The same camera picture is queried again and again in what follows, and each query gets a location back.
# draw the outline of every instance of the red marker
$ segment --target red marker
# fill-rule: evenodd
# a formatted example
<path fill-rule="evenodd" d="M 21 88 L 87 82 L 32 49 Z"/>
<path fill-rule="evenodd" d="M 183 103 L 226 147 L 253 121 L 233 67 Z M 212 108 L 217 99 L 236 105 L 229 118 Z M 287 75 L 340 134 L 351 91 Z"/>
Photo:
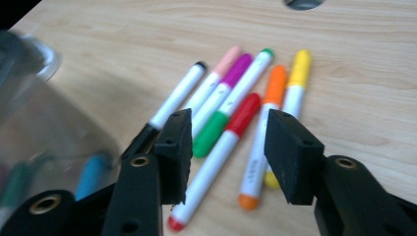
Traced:
<path fill-rule="evenodd" d="M 188 187 L 186 204 L 177 205 L 172 210 L 168 219 L 170 229 L 177 232 L 181 231 L 190 221 L 230 152 L 233 151 L 240 138 L 242 138 L 243 133 L 260 107 L 261 98 L 259 95 L 251 93 L 246 96 L 193 179 L 193 182 Z"/>

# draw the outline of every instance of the clear plastic container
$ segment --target clear plastic container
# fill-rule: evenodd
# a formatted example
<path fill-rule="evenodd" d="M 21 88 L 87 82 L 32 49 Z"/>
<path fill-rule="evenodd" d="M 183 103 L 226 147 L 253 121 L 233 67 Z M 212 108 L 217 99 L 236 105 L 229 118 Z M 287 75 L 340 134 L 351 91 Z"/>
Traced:
<path fill-rule="evenodd" d="M 59 61 L 35 38 L 0 31 L 0 227 L 41 192 L 80 199 L 116 181 L 114 140 L 46 82 Z"/>

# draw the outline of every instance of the orange marker cap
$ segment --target orange marker cap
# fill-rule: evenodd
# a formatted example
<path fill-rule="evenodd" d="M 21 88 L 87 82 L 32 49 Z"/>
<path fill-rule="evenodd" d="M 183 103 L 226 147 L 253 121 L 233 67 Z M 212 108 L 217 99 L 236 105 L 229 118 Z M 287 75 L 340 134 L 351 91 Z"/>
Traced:
<path fill-rule="evenodd" d="M 246 210 L 252 210 L 258 206 L 258 199 L 247 195 L 239 195 L 238 202 L 240 207 Z"/>
<path fill-rule="evenodd" d="M 281 107 L 284 98 L 286 72 L 283 66 L 275 66 L 270 72 L 263 104 L 274 103 Z"/>

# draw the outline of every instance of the light wood surface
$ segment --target light wood surface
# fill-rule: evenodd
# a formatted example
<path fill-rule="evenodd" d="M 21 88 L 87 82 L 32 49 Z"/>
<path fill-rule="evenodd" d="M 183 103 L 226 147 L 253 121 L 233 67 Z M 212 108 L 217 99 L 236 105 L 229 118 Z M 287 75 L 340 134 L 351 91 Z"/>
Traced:
<path fill-rule="evenodd" d="M 417 203 L 415 1 L 327 0 L 300 12 L 281 0 L 42 0 L 13 30 L 62 53 L 50 83 L 121 150 L 195 62 L 212 68 L 240 44 L 254 55 L 272 48 L 273 65 L 289 69 L 307 48 L 313 67 L 302 123 L 326 155 L 362 161 L 387 191 Z M 264 93 L 268 72 L 254 91 Z M 319 235 L 314 207 L 289 206 L 280 191 L 264 189 L 254 211 L 238 206 L 255 126 L 178 235 Z M 202 163 L 193 160 L 191 178 Z"/>

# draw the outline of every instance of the purple marker cap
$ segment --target purple marker cap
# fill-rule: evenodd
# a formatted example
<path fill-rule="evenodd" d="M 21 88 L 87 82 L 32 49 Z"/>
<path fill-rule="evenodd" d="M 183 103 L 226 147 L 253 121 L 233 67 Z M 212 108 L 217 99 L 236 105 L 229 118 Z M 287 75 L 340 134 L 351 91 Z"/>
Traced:
<path fill-rule="evenodd" d="M 220 83 L 227 84 L 229 87 L 234 88 L 246 69 L 251 65 L 252 60 L 252 55 L 250 53 L 245 53 L 240 56 L 223 79 L 221 79 Z"/>

